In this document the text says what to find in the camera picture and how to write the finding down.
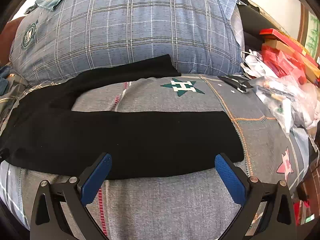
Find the green painting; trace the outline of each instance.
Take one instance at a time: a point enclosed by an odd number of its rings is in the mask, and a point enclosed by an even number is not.
[[[308,33],[305,48],[311,57],[315,58],[318,50],[320,34],[320,22],[318,18],[309,12]]]

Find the pink star pattern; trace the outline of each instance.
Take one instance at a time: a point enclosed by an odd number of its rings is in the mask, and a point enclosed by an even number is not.
[[[289,148],[288,147],[287,147],[287,150],[285,151],[285,155],[282,155],[282,163],[278,167],[277,173],[283,173],[285,181],[288,180],[289,173],[293,173],[293,169],[291,168],[291,163],[289,160]]]

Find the red stripe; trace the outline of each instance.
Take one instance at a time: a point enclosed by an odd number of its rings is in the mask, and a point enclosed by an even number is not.
[[[102,203],[102,190],[101,188],[98,191],[98,198],[99,198],[99,209],[100,209],[100,221],[102,225],[102,231],[107,236],[107,230],[106,230],[106,221],[104,219],[104,212],[103,212],[103,203]]]
[[[124,90],[126,90],[126,89],[128,88],[128,86],[129,86],[129,82],[125,82],[125,83],[124,83]],[[118,104],[119,101],[120,101],[121,96],[122,96],[122,94],[116,96],[115,102],[114,102],[114,104],[113,104],[113,109],[116,108],[117,104]]]

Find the blue gripper pad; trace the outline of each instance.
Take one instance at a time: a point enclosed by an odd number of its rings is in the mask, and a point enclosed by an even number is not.
[[[220,154],[216,156],[214,164],[233,201],[243,206],[246,201],[244,185]]]
[[[81,188],[81,203],[84,206],[93,202],[99,188],[109,174],[111,166],[111,155],[106,154]]]

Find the orange stripe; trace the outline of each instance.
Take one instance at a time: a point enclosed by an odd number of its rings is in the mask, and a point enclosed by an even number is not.
[[[242,138],[242,141],[243,141],[243,145],[244,145],[244,153],[246,155],[246,158],[247,158],[247,163],[248,163],[248,168],[249,168],[249,176],[252,176],[253,175],[253,171],[252,171],[252,166],[251,166],[251,159],[248,155],[248,150],[247,150],[247,143],[245,141],[245,138],[244,138],[244,134],[243,134],[243,131],[241,129],[241,127],[239,126],[239,124],[236,122],[236,119],[233,117],[233,115],[231,114],[229,108],[227,107],[226,103],[224,102],[223,98],[219,95],[219,93],[214,89],[214,87],[209,83],[207,82],[207,80],[203,79],[207,84],[208,86],[216,93],[216,95],[219,96],[221,102],[223,103],[225,109],[227,110],[228,112],[228,115],[229,115],[229,118],[232,120],[232,122],[234,123],[234,125],[238,128],[238,131],[240,133],[240,136]]]
[[[275,120],[276,118],[275,117],[265,117],[264,115],[259,118],[242,118],[242,117],[235,118],[235,120],[245,120],[245,121],[261,121],[263,119]]]

